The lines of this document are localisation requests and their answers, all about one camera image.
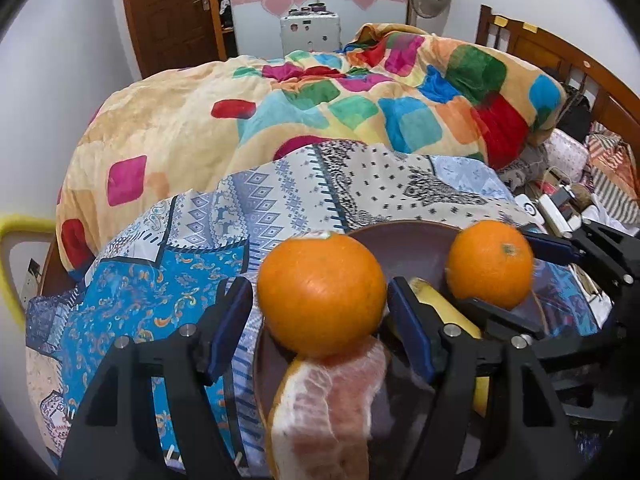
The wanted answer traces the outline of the large orange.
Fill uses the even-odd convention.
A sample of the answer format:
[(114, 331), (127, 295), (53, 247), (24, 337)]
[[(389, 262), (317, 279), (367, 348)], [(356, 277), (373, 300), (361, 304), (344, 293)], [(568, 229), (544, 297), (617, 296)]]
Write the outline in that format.
[(378, 259), (337, 232), (294, 236), (259, 267), (257, 303), (271, 336), (302, 356), (343, 353), (374, 333), (386, 304)]

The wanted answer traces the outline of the black bag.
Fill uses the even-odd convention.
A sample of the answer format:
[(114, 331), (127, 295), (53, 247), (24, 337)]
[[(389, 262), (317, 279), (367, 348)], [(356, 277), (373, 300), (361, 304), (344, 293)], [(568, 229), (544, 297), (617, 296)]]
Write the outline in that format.
[(591, 128), (591, 105), (584, 92), (566, 84), (566, 102), (555, 127), (583, 144)]

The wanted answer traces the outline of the brown wooden door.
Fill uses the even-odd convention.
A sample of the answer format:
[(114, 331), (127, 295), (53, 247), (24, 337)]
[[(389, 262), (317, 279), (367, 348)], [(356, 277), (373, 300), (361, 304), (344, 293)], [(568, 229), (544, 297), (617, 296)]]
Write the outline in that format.
[(215, 0), (122, 0), (141, 76), (226, 58)]

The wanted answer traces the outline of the large peeled pomelo segment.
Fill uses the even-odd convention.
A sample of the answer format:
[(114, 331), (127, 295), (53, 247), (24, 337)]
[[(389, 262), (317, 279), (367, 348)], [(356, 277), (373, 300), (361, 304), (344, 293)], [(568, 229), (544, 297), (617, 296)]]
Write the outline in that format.
[(367, 479), (371, 410), (388, 352), (370, 336), (351, 352), (296, 356), (267, 418), (267, 460), (276, 479)]

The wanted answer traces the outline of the colourful patchwork quilt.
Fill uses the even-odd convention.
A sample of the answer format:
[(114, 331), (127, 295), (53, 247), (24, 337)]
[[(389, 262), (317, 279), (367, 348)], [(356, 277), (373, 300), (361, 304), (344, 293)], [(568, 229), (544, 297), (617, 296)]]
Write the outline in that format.
[(160, 200), (323, 139), (502, 169), (550, 136), (565, 100), (529, 62), (401, 24), (364, 25), (337, 52), (164, 70), (114, 92), (80, 137), (56, 204), (58, 253), (79, 275)]

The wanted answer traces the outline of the blue patterned bedsheet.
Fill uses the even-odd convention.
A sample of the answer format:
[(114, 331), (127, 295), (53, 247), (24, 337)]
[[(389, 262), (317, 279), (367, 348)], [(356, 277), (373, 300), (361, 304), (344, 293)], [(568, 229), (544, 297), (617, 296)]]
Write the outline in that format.
[(487, 166), (450, 156), (395, 153), (383, 145), (326, 141), (221, 180), (210, 193), (161, 200), (114, 237), (78, 286), (32, 300), (29, 376), (55, 457), (108, 347), (167, 337), (196, 322), (218, 285), (253, 275), (281, 240), (313, 229), (349, 232), (385, 221), (442, 234), (480, 219), (522, 222), (524, 212)]

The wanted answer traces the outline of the yellow foam tube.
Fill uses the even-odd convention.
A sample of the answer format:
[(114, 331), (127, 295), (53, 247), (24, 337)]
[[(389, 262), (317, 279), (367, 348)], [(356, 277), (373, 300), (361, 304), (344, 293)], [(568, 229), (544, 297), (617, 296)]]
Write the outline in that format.
[(19, 330), (25, 328), (21, 300), (22, 270), (29, 255), (39, 254), (45, 240), (52, 240), (55, 222), (29, 214), (1, 215), (1, 303)]

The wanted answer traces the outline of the white box appliance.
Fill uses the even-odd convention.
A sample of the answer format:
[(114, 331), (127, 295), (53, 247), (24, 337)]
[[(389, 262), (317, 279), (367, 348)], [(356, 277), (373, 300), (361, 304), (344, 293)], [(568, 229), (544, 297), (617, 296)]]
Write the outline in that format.
[(280, 17), (282, 52), (334, 52), (341, 50), (341, 20), (322, 2), (291, 9)]

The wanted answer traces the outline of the wooden headboard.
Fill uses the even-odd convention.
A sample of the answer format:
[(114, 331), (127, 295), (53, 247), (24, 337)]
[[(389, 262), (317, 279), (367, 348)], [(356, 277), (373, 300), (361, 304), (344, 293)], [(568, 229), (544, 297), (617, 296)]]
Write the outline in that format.
[(591, 119), (639, 154), (639, 97), (595, 58), (540, 27), (497, 14), (486, 4), (480, 7), (475, 42), (495, 49), (504, 42), (509, 54), (552, 70), (564, 84), (577, 82), (580, 92), (594, 96)]

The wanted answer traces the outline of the dark purple plate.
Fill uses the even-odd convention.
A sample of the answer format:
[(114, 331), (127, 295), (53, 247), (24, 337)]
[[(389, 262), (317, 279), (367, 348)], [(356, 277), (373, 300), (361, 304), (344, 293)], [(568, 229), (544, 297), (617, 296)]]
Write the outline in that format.
[(374, 333), (384, 318), (412, 370), (436, 390), (408, 474), (454, 478), (470, 411), (488, 399), (476, 378), (480, 341), (459, 315), (444, 320), (406, 281), (386, 280), (366, 246), (335, 232), (274, 248), (258, 270), (257, 302), (268, 333), (294, 353), (266, 422), (276, 478), (367, 478), (371, 408), (387, 367)]

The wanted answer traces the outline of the wall power socket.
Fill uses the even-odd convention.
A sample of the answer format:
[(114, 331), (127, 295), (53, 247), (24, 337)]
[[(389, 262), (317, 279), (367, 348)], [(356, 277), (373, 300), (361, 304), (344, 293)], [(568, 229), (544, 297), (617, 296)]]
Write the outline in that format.
[(41, 266), (34, 260), (30, 259), (24, 279), (24, 284), (20, 292), (20, 299), (23, 310), (27, 311), (29, 301), (39, 295), (42, 280)]

